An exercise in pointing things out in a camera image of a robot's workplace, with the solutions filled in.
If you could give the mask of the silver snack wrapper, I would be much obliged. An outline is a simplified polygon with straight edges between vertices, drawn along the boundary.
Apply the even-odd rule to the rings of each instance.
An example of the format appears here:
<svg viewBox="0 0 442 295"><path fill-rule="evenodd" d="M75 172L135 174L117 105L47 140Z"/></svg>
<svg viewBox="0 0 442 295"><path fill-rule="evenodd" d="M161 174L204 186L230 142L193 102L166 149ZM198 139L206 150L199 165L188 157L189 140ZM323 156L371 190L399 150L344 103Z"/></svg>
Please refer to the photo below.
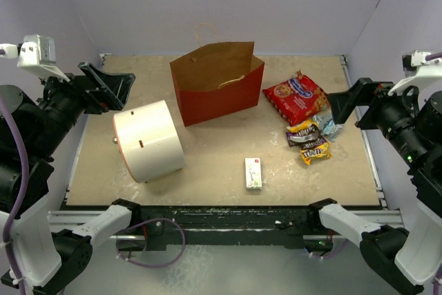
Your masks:
<svg viewBox="0 0 442 295"><path fill-rule="evenodd" d="M329 110L315 114L312 117L312 120L317 123L321 134L326 136L332 142L336 141L344 127L343 124L335 123L332 112Z"/></svg>

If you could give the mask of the purple M&M packet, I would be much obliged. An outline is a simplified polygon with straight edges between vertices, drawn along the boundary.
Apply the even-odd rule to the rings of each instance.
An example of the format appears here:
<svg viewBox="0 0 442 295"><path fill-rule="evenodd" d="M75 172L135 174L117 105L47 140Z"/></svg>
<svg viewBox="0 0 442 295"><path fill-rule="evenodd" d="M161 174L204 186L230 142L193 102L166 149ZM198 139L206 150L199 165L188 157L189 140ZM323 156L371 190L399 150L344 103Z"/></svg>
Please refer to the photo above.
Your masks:
<svg viewBox="0 0 442 295"><path fill-rule="evenodd" d="M322 144L325 141L324 137L319 132L286 132L286 138L290 147L304 145L312 146L312 144L315 144L316 142Z"/></svg>

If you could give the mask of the red cookie snack bag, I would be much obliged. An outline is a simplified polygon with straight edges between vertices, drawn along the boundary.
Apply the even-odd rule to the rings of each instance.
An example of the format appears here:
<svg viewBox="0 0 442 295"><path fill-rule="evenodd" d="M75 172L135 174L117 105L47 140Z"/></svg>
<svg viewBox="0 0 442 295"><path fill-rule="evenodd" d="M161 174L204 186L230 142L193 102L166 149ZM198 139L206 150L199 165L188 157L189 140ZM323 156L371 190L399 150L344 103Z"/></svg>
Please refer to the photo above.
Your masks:
<svg viewBox="0 0 442 295"><path fill-rule="evenodd" d="M326 92L300 70L291 78L262 92L290 126L329 108Z"/></svg>

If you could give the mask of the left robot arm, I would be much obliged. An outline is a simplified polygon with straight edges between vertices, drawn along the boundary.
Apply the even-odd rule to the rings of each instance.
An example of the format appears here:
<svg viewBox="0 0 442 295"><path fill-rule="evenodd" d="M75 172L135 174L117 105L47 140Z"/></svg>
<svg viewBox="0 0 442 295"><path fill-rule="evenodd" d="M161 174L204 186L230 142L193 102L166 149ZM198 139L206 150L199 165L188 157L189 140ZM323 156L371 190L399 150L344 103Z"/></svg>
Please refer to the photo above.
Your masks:
<svg viewBox="0 0 442 295"><path fill-rule="evenodd" d="M135 82L134 74L108 74L87 62L79 69L78 76L44 79L37 101L16 86L1 87L1 246L10 264L1 282L22 294L62 292L112 235L142 227L140 205L118 199L83 225L50 229L53 153L82 115L122 110Z"/></svg>

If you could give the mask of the red brown paper bag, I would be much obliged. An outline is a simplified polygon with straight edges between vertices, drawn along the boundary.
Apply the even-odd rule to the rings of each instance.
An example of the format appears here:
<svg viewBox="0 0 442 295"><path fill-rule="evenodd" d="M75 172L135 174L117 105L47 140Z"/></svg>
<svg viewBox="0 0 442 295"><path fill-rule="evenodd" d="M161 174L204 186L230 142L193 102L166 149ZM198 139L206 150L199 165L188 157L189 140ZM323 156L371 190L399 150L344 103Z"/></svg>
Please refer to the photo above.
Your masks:
<svg viewBox="0 0 442 295"><path fill-rule="evenodd" d="M170 63L173 86L185 126L258 105L265 62L252 41L221 41L215 27L195 29L198 48Z"/></svg>

